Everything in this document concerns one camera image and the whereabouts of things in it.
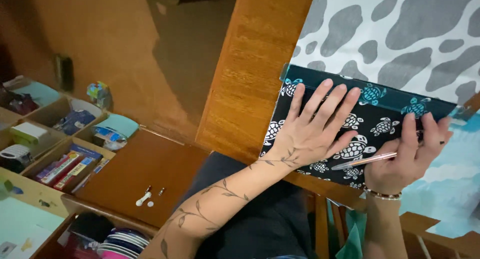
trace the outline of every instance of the vine tattoo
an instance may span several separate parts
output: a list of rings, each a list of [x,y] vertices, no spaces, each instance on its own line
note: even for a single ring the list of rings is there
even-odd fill
[[[232,192],[231,190],[229,190],[227,188],[227,180],[226,179],[223,180],[223,187],[222,186],[217,186],[217,185],[209,186],[201,194],[207,193],[209,190],[211,190],[215,187],[216,188],[221,188],[221,189],[224,189],[224,190],[227,191],[225,193],[222,193],[222,195],[225,195],[225,196],[228,196],[228,197],[234,196],[234,197],[238,197],[240,199],[243,199],[245,201],[250,201],[246,194],[243,194],[243,197],[240,197],[240,196],[236,195],[234,192]]]
[[[282,163],[286,164],[288,167],[293,167],[292,165],[294,165],[294,164],[297,165],[298,163],[296,162],[296,160],[297,160],[298,156],[295,157],[295,158],[292,157],[293,154],[297,151],[297,149],[296,149],[296,148],[293,148],[292,151],[290,151],[290,150],[287,149],[287,151],[288,151],[288,156],[287,156],[287,157],[282,157],[282,158],[279,159],[279,160],[261,159],[261,158],[259,158],[256,162],[250,164],[250,165],[248,166],[248,168],[249,168],[250,170],[252,170],[252,165],[253,165],[253,164],[256,164],[256,163],[260,163],[260,162],[265,162],[266,164],[272,165],[272,166],[275,166],[275,164],[273,164],[274,162],[282,162]]]
[[[165,258],[168,259],[168,249],[169,249],[169,245],[167,244],[167,242],[165,240],[165,234],[167,233],[167,230],[169,229],[169,226],[171,225],[171,223],[174,219],[177,219],[178,217],[180,217],[179,222],[178,222],[178,227],[180,227],[180,228],[182,227],[183,223],[185,222],[185,217],[187,217],[188,215],[197,216],[197,217],[202,218],[202,219],[206,220],[207,222],[211,223],[212,226],[206,228],[209,231],[214,231],[214,230],[217,230],[218,228],[220,228],[220,226],[218,224],[216,224],[213,221],[207,219],[200,212],[200,202],[198,200],[195,203],[195,207],[197,208],[198,214],[193,213],[193,212],[184,211],[183,208],[179,207],[177,209],[177,211],[179,211],[180,213],[177,216],[175,216],[175,217],[173,217],[173,218],[171,218],[171,219],[169,219],[165,222],[165,224],[163,226],[165,228],[165,230],[163,231],[163,239],[162,239],[162,242],[160,243],[160,248],[161,248],[162,253],[165,256]]]

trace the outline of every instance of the stack of plates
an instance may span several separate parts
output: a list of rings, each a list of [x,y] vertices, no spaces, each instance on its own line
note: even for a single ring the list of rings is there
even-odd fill
[[[149,239],[139,231],[114,228],[97,253],[103,259],[136,259],[148,243]]]

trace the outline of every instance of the forearm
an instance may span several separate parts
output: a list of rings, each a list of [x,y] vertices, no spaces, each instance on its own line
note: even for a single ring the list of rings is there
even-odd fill
[[[267,153],[254,164],[194,194],[177,208],[142,256],[195,256],[203,239],[221,228],[250,200],[290,173],[293,168],[289,165],[293,164]]]
[[[407,258],[399,208],[400,201],[367,195],[364,258]]]

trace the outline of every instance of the beaded bracelet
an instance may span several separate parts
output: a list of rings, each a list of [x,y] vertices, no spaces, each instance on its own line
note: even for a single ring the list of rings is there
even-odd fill
[[[382,194],[367,188],[365,184],[363,184],[363,191],[365,193],[371,194],[375,198],[380,198],[382,200],[400,200],[400,198],[402,197],[401,192],[399,194]]]

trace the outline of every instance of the brown wall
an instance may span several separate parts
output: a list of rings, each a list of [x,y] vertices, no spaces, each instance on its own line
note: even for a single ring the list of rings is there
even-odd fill
[[[114,112],[194,139],[235,0],[0,0],[0,35],[18,74],[55,86],[73,59],[74,96],[110,86]]]

